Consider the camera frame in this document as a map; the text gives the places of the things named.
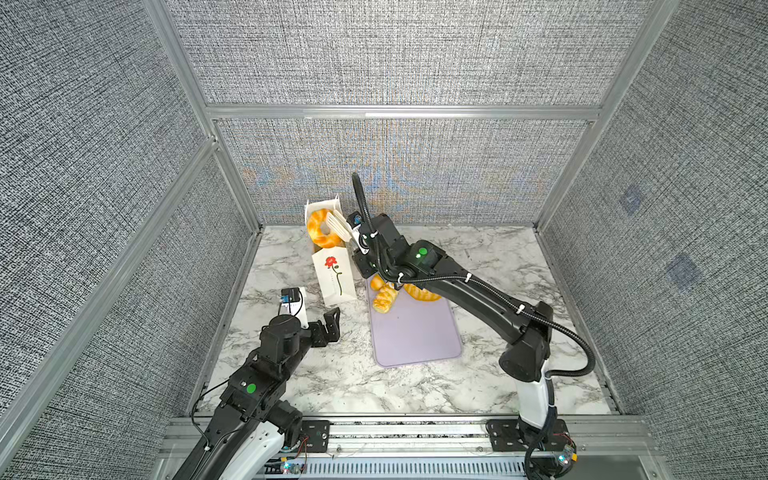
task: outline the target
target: marble countertop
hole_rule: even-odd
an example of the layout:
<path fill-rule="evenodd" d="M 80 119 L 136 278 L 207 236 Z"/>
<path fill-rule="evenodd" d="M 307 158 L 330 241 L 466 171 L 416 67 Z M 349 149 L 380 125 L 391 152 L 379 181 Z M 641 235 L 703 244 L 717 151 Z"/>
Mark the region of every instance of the marble countertop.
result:
<path fill-rule="evenodd" d="M 446 250 L 467 270 L 506 293 L 554 308 L 554 319 L 573 329 L 558 288 L 530 227 L 400 227 L 413 242 L 424 238 Z M 311 349 L 287 384 L 283 399 L 310 413 L 516 413 L 515 383 L 498 366 L 505 348 L 489 326 L 452 304 L 462 355 L 384 369 L 373 358 L 365 284 L 357 276 L 358 300 L 342 303 L 341 340 Z M 310 322 L 325 307 L 303 227 L 267 227 L 214 367 L 210 385 L 224 381 L 259 345 L 261 327 L 274 317 L 280 289 L 305 286 Z M 578 346 L 559 332 L 551 342 L 550 366 L 577 369 L 586 362 Z M 608 414 L 597 377 L 555 377 L 561 414 Z M 210 412 L 216 390 L 200 402 Z"/>

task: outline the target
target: white paper bag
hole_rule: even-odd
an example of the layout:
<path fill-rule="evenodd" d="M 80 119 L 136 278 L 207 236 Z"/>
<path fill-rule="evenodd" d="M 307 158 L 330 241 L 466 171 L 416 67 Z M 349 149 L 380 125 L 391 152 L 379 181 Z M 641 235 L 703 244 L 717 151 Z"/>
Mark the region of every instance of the white paper bag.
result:
<path fill-rule="evenodd" d="M 323 202 L 309 202 L 304 209 L 304 224 L 310 219 L 310 215 L 316 210 L 327 208 L 328 210 L 341 211 L 339 198 Z M 357 300 L 355 292 L 355 280 L 352 277 L 352 260 L 346 247 L 319 248 L 310 242 L 310 252 L 313 252 L 312 261 L 315 265 L 317 281 L 320 284 L 320 292 L 323 294 L 323 302 L 326 306 Z"/>
<path fill-rule="evenodd" d="M 345 247 L 323 248 L 312 255 L 326 306 L 357 300 L 352 263 Z"/>

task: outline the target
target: flower illustration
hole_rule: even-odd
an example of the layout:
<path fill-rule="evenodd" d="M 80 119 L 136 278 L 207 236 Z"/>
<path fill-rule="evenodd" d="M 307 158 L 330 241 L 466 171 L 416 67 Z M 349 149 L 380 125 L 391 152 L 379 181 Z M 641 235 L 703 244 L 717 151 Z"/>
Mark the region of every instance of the flower illustration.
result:
<path fill-rule="evenodd" d="M 326 266 L 336 274 L 336 282 L 339 284 L 339 295 L 341 295 L 343 291 L 341 289 L 341 280 L 339 280 L 339 275 L 343 275 L 343 273 L 339 272 L 339 266 L 336 264 L 337 262 L 335 257 L 326 258 Z"/>

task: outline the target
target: twisted bread roll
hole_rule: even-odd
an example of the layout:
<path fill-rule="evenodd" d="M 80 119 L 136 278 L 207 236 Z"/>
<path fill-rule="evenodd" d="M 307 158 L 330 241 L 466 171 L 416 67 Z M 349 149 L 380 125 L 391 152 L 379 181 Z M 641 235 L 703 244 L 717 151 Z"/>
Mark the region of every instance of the twisted bread roll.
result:
<path fill-rule="evenodd" d="M 379 290 L 381 287 L 384 286 L 384 280 L 382 280 L 382 277 L 379 276 L 377 273 L 373 276 L 373 280 L 371 280 L 371 288 L 374 290 Z"/>
<path fill-rule="evenodd" d="M 379 313 L 389 312 L 389 309 L 395 304 L 397 293 L 397 290 L 395 290 L 391 283 L 385 283 L 379 289 L 379 295 L 376 295 L 376 298 L 373 299 L 373 309 Z"/>
<path fill-rule="evenodd" d="M 442 298 L 437 293 L 432 293 L 426 288 L 418 288 L 412 283 L 406 283 L 402 288 L 408 292 L 410 296 L 422 302 L 434 302 L 435 300 L 440 300 Z"/>

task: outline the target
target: cable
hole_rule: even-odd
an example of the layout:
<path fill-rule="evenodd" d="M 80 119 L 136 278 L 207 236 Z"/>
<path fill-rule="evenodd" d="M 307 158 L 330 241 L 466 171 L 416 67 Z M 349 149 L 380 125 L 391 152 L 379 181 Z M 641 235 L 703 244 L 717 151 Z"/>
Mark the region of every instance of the cable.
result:
<path fill-rule="evenodd" d="M 196 476 L 195 474 L 197 473 L 197 469 L 200 467 L 200 463 L 203 462 L 203 458 L 205 458 L 205 454 L 206 453 L 207 452 L 205 450 L 203 450 L 203 454 L 200 455 L 200 460 L 197 461 L 197 465 L 195 465 L 194 470 L 192 471 L 192 475 L 190 475 L 190 478 L 195 478 L 195 476 Z"/>
<path fill-rule="evenodd" d="M 553 475 L 553 476 L 555 478 L 560 478 L 561 476 L 566 475 L 568 472 L 570 472 L 571 468 L 573 468 L 573 467 L 574 467 L 574 463 L 570 462 L 570 463 L 568 463 L 567 467 L 563 468 L 562 472 L 560 472 L 560 473 L 558 473 L 556 475 Z"/>
<path fill-rule="evenodd" d="M 547 431 L 552 425 L 552 422 L 555 418 L 555 408 L 549 407 L 549 410 L 547 411 L 547 419 L 544 421 L 544 425 L 541 427 L 541 430 L 539 430 L 538 434 L 534 438 L 533 441 L 531 441 L 528 444 L 528 449 L 525 450 L 525 458 L 523 459 L 523 469 L 525 470 L 525 476 L 531 480 L 535 480 L 539 475 L 536 474 L 536 477 L 533 476 L 533 470 L 531 469 L 531 455 L 533 454 L 533 451 L 537 448 L 537 445 L 541 443 L 541 440 L 544 439 L 544 437 L 547 435 Z"/>
<path fill-rule="evenodd" d="M 197 400 L 195 400 L 194 404 L 192 405 L 192 414 L 190 415 L 190 417 L 192 418 L 192 425 L 194 425 L 194 428 L 196 428 L 197 431 L 200 432 L 200 434 L 203 436 L 203 438 L 205 438 L 205 446 L 206 447 L 210 447 L 210 440 L 208 439 L 208 435 L 206 435 L 205 432 L 203 432 L 203 429 L 201 429 L 200 426 L 194 421 L 194 413 L 197 410 L 197 403 L 200 400 L 202 400 L 204 396 L 208 395 L 209 393 L 213 392 L 215 389 L 219 388 L 220 386 L 222 386 L 223 384 L 225 384 L 225 383 L 227 383 L 229 381 L 230 381 L 229 379 L 226 379 L 222 383 L 220 383 L 220 384 L 218 384 L 216 386 L 210 387 L 208 390 L 206 390 L 205 392 L 201 393 L 200 396 L 197 397 Z"/>
<path fill-rule="evenodd" d="M 357 199 L 357 204 L 359 205 L 361 210 L 362 219 L 365 223 L 368 224 L 369 229 L 372 229 L 373 223 L 371 222 L 371 214 L 368 210 L 368 201 L 366 200 L 366 193 L 362 189 L 360 176 L 356 172 L 352 174 L 352 184 L 355 190 L 355 197 Z M 382 279 L 385 282 L 417 284 L 417 283 L 435 282 L 438 280 L 460 280 L 462 282 L 469 281 L 476 285 L 479 285 L 480 287 L 485 289 L 487 292 L 492 293 L 494 296 L 498 297 L 504 304 L 506 304 L 513 310 L 516 310 L 520 307 L 520 305 L 515 305 L 513 302 L 511 302 L 508 299 L 507 295 L 503 293 L 501 290 L 473 276 L 470 276 L 468 278 L 466 276 L 459 276 L 459 275 L 442 275 L 442 276 L 431 276 L 429 278 L 418 279 L 418 280 L 403 280 L 403 279 L 399 280 L 397 276 L 390 276 L 386 272 L 386 269 L 382 268 L 382 265 L 384 265 L 384 260 L 382 258 L 382 252 L 379 249 L 378 235 L 371 236 L 370 240 L 371 240 L 370 243 L 372 244 L 371 247 L 373 248 L 373 252 L 376 255 L 376 269 L 379 271 L 379 275 L 382 277 Z M 555 323 L 550 319 L 547 319 L 537 313 L 528 312 L 525 309 L 521 310 L 519 314 L 524 315 L 527 318 L 534 320 L 535 322 L 541 323 L 542 325 L 545 325 L 554 330 L 557 330 L 560 333 L 563 333 L 568 338 L 575 341 L 576 344 L 579 345 L 582 350 L 584 350 L 584 354 L 587 356 L 587 365 L 584 366 L 583 368 L 579 370 L 551 370 L 549 372 L 549 376 L 583 376 L 583 375 L 587 375 L 588 373 L 592 372 L 592 370 L 594 370 L 594 365 L 596 361 L 594 358 L 594 353 L 592 352 L 592 348 L 590 348 L 589 344 L 585 342 L 577 333 L 570 331 L 569 329 L 565 328 L 559 323 Z"/>
<path fill-rule="evenodd" d="M 555 433 L 555 435 L 560 436 L 560 437 L 565 437 L 566 439 L 568 439 L 568 441 L 571 443 L 571 445 L 573 445 L 574 447 L 576 446 L 576 442 L 574 442 L 574 440 L 570 436 L 568 436 L 567 433 Z"/>
<path fill-rule="evenodd" d="M 301 289 L 299 289 L 299 297 L 301 298 L 301 303 L 299 303 L 299 309 L 296 311 L 296 315 L 301 313 L 301 309 L 304 306 L 304 295 L 301 293 Z"/>
<path fill-rule="evenodd" d="M 221 438 L 219 439 L 219 441 L 218 441 L 218 442 L 216 442 L 216 445 L 214 445 L 214 447 L 213 447 L 213 448 L 210 450 L 210 455 L 208 455 L 208 458 L 207 458 L 207 459 L 206 459 L 206 461 L 203 463 L 203 466 L 202 466 L 202 467 L 200 467 L 200 472 L 202 472 L 202 471 L 205 469 L 205 467 L 208 465 L 208 461 L 210 461 L 210 458 L 214 456 L 214 450 L 216 450 L 216 448 L 218 448 L 219 444 L 220 444 L 220 443 L 221 443 L 221 442 L 222 442 L 222 441 L 223 441 L 223 440 L 224 440 L 226 437 L 228 437 L 228 436 L 232 435 L 232 434 L 233 434 L 233 433 L 235 433 L 235 432 L 239 432 L 239 431 L 240 431 L 240 429 L 234 429 L 232 432 L 228 432 L 228 433 L 225 433 L 224 435 L 222 435 L 222 436 L 221 436 Z M 192 477 L 190 478 L 190 480 L 195 480 L 195 479 L 197 478 L 197 475 L 199 475 L 199 473 L 200 473 L 200 472 L 198 472 L 197 474 L 192 474 Z"/>

